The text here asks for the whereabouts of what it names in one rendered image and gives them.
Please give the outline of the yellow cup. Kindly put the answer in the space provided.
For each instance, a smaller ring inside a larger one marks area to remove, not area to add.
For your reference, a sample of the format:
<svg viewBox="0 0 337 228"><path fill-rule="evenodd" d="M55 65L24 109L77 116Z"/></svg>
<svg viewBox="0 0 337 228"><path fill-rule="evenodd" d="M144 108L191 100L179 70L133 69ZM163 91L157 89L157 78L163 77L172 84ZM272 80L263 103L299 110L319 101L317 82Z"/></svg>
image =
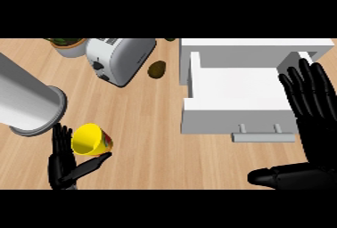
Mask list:
<svg viewBox="0 0 337 228"><path fill-rule="evenodd" d="M96 124L89 123L77 129L71 139L71 149L79 155L99 156L110 152L113 147L111 136Z"/></svg>

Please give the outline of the silver toaster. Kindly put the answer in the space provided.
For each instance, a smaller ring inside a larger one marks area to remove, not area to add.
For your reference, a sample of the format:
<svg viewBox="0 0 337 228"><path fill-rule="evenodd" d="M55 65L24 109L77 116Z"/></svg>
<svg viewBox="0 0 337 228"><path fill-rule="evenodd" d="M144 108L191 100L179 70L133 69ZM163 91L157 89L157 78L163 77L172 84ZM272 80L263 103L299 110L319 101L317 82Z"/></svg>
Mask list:
<svg viewBox="0 0 337 228"><path fill-rule="evenodd" d="M155 45L154 38L92 38L86 54L99 79L124 87L138 74Z"/></svg>

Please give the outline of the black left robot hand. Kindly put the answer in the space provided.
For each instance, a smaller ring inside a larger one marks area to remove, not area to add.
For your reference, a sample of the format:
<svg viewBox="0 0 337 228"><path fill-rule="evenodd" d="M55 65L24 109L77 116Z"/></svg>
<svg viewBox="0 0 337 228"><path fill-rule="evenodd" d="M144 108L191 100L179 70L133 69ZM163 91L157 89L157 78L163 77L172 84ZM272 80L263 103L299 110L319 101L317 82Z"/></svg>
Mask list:
<svg viewBox="0 0 337 228"><path fill-rule="evenodd" d="M71 135L73 129L61 124L55 124L52 137L53 153L48 164L49 184L53 190L76 190L80 177L98 170L104 161L113 156L113 153L108 151L98 158L77 165L71 149Z"/></svg>

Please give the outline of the large grey cylinder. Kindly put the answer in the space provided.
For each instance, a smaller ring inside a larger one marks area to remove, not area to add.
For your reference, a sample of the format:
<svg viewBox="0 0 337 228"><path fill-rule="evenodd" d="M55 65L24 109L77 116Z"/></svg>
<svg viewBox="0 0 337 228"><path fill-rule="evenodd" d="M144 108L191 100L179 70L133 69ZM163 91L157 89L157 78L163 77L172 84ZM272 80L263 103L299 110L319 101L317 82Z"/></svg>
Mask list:
<svg viewBox="0 0 337 228"><path fill-rule="evenodd" d="M67 94L46 85L0 53L0 123L33 137L46 133L67 112Z"/></svg>

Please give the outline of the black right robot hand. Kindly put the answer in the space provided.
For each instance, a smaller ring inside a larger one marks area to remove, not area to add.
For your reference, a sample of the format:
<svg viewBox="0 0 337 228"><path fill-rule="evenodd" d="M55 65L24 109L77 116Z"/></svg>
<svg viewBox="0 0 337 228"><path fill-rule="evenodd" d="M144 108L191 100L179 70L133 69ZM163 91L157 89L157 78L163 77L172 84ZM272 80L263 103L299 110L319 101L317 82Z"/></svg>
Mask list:
<svg viewBox="0 0 337 228"><path fill-rule="evenodd" d="M337 93L319 63L299 60L280 75L308 162L253 170L247 181L275 190L337 191Z"/></svg>

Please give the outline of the white cabinet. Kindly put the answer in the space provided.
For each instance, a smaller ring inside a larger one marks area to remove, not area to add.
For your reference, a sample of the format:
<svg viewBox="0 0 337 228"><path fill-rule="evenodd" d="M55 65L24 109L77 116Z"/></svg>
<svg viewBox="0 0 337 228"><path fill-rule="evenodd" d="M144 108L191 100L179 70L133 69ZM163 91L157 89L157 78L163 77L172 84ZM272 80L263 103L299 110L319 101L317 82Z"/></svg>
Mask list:
<svg viewBox="0 0 337 228"><path fill-rule="evenodd" d="M291 52L308 52L317 61L333 47L330 38L182 38L179 83L186 85L192 52L203 68L277 68Z"/></svg>

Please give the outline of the white open drawer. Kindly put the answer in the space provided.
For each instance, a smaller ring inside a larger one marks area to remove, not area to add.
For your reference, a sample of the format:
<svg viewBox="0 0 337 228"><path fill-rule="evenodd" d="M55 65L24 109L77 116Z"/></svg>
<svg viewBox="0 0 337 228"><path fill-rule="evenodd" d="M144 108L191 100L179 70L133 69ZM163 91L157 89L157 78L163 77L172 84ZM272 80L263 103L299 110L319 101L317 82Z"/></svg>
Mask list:
<svg viewBox="0 0 337 228"><path fill-rule="evenodd" d="M231 134L241 126L250 133L269 133L275 126L297 132L277 68L204 68L194 52L188 71L185 134Z"/></svg>

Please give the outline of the potted plant in white pot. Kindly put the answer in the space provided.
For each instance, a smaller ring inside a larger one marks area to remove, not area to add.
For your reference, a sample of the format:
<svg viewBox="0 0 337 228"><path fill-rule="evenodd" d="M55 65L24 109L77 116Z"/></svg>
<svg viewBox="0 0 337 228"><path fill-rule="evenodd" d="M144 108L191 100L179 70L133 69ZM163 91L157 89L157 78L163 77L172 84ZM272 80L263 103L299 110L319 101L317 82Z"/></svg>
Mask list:
<svg viewBox="0 0 337 228"><path fill-rule="evenodd" d="M87 38L46 38L46 41L67 58L77 58L86 54Z"/></svg>

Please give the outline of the brown kiwi fruit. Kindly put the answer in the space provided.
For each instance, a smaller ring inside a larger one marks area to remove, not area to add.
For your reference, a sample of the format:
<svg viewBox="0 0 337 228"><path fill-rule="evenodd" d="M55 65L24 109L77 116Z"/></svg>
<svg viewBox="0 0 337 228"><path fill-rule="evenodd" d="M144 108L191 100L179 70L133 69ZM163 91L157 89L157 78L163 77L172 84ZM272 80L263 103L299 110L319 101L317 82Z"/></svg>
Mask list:
<svg viewBox="0 0 337 228"><path fill-rule="evenodd" d="M161 78L166 72L166 62L164 61L157 61L151 64L149 69L148 69L148 74L151 78Z"/></svg>

